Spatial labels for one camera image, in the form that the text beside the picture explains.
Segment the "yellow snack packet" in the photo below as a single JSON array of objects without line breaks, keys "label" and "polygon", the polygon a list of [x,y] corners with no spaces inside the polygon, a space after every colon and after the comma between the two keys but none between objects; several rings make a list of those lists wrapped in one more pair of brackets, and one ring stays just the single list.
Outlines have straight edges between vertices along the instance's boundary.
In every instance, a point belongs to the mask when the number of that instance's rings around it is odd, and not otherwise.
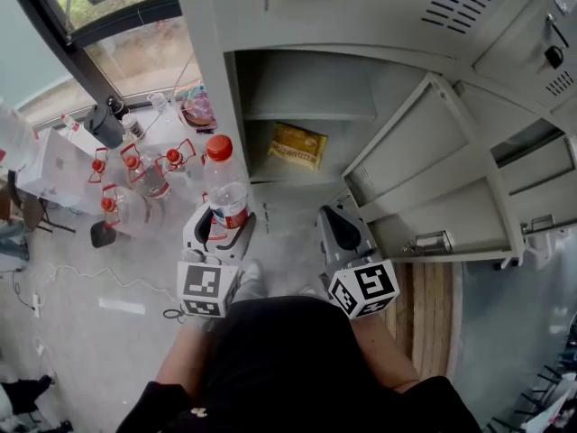
[{"label": "yellow snack packet", "polygon": [[268,155],[310,170],[318,170],[327,136],[290,124],[275,123]]}]

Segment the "black kettle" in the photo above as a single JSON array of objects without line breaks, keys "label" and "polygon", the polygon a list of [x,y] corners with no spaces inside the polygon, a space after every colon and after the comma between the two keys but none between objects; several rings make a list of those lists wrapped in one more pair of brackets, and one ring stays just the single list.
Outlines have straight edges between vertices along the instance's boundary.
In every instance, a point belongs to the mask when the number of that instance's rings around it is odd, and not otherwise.
[{"label": "black kettle", "polygon": [[96,104],[90,108],[84,128],[108,149],[118,148],[123,143],[124,129],[106,104]]}]

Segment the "group of clear water jugs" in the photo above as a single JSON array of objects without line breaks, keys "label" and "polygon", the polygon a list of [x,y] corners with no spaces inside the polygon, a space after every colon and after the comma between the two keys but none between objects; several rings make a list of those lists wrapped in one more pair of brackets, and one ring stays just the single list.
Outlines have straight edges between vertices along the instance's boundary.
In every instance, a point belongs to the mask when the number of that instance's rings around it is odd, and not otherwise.
[{"label": "group of clear water jugs", "polygon": [[160,150],[130,143],[119,152],[96,149],[88,182],[101,189],[104,226],[130,237],[160,231],[166,201],[175,197],[189,211],[206,196],[206,155],[188,138]]}]

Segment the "grey metal locker cabinet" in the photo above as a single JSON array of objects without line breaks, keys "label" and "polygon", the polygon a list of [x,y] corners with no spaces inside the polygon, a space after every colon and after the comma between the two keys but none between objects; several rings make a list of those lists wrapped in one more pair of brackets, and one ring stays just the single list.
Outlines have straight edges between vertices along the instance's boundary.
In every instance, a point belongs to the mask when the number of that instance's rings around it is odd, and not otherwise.
[{"label": "grey metal locker cabinet", "polygon": [[[577,228],[577,0],[179,4],[267,227],[341,201],[396,261],[499,269]],[[327,136],[318,170],[268,155],[275,123]]]}]

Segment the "clear water bottle red cap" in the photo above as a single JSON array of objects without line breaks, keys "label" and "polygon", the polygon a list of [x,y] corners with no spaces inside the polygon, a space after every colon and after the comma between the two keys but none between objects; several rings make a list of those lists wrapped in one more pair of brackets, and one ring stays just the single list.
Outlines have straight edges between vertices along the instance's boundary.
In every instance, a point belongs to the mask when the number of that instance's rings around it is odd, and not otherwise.
[{"label": "clear water bottle red cap", "polygon": [[209,206],[216,222],[226,229],[244,224],[249,216],[248,180],[234,155],[232,140],[212,136],[206,143],[203,176]]}]

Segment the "person's right forearm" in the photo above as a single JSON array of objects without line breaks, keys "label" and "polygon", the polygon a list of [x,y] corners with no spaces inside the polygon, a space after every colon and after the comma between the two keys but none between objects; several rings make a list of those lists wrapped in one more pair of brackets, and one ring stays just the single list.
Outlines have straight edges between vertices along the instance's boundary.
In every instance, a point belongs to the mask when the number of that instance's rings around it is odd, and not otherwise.
[{"label": "person's right forearm", "polygon": [[403,393],[420,383],[415,366],[378,314],[354,319],[351,326],[367,365],[382,386]]}]

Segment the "person's left white shoe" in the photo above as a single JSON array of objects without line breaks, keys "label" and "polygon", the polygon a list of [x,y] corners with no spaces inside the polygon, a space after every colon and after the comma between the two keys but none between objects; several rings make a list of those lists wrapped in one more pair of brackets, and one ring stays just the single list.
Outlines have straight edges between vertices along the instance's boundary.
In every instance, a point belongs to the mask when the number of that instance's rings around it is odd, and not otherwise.
[{"label": "person's left white shoe", "polygon": [[234,303],[267,297],[268,292],[263,280],[261,263],[258,260],[252,260],[245,265],[240,286],[234,295]]}]

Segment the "wooden slat pallet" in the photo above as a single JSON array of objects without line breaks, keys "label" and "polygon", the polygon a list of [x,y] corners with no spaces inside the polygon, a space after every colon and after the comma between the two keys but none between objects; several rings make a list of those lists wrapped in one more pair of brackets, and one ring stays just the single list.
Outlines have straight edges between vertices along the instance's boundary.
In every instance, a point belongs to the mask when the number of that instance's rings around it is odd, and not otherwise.
[{"label": "wooden slat pallet", "polygon": [[449,263],[395,263],[399,296],[380,313],[423,379],[446,375],[453,333]]}]

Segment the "black plastic stool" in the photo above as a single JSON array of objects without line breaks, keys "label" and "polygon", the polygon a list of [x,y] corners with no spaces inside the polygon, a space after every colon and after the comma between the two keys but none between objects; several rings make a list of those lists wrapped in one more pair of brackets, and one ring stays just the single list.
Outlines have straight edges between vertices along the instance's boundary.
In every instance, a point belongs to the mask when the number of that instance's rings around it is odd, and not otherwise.
[{"label": "black plastic stool", "polygon": [[102,248],[116,241],[117,233],[104,220],[94,223],[90,227],[90,240],[94,248]]}]

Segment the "person's left forearm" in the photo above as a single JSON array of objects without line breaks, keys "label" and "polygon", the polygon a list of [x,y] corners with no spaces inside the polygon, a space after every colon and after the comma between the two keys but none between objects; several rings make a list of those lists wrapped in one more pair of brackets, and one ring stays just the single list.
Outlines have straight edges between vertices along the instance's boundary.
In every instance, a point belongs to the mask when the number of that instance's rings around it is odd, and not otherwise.
[{"label": "person's left forearm", "polygon": [[192,317],[180,327],[155,382],[179,385],[191,398],[197,397],[206,365],[211,325],[210,319]]}]

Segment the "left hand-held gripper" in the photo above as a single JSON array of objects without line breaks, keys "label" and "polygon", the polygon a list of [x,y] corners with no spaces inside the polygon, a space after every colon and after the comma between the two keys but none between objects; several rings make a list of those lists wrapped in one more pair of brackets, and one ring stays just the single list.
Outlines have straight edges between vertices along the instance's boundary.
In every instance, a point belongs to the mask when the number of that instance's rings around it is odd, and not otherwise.
[{"label": "left hand-held gripper", "polygon": [[207,252],[213,212],[208,202],[197,208],[185,224],[183,250],[177,268],[178,312],[182,317],[224,318],[240,288],[240,262],[248,250],[256,225],[251,213],[227,244]]}]

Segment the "black framed window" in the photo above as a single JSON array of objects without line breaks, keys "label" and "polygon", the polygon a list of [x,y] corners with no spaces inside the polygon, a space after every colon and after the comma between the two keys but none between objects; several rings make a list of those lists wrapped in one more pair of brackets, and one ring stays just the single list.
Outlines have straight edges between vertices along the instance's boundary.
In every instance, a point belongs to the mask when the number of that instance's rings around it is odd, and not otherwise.
[{"label": "black framed window", "polygon": [[57,0],[16,0],[33,29],[69,74],[97,102],[119,91],[90,59],[86,47],[148,23],[180,17],[179,0],[144,0],[97,18],[78,29],[67,27],[66,12]]}]

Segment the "person's black shirt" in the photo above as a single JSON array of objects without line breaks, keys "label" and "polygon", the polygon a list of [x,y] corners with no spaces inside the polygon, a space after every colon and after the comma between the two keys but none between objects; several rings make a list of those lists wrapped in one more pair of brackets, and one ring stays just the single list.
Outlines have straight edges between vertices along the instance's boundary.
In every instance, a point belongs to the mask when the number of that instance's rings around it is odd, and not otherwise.
[{"label": "person's black shirt", "polygon": [[197,397],[154,379],[116,433],[481,433],[443,376],[382,386],[321,299],[237,302],[210,335]]}]

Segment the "black metal rack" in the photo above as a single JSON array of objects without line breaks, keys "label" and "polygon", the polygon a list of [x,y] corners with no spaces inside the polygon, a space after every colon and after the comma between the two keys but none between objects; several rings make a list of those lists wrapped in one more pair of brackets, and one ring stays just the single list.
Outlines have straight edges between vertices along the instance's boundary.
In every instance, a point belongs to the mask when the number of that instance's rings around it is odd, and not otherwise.
[{"label": "black metal rack", "polygon": [[571,325],[555,364],[544,365],[514,409],[492,418],[483,433],[577,433],[576,324]]}]

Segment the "colourful patterned bag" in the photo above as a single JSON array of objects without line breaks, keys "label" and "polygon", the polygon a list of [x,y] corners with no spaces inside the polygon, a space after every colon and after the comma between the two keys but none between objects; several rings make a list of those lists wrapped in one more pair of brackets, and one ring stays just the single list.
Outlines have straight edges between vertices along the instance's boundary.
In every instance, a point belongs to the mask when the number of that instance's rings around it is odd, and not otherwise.
[{"label": "colourful patterned bag", "polygon": [[217,122],[204,82],[199,80],[179,94],[180,110],[186,122],[200,133],[212,133]]}]

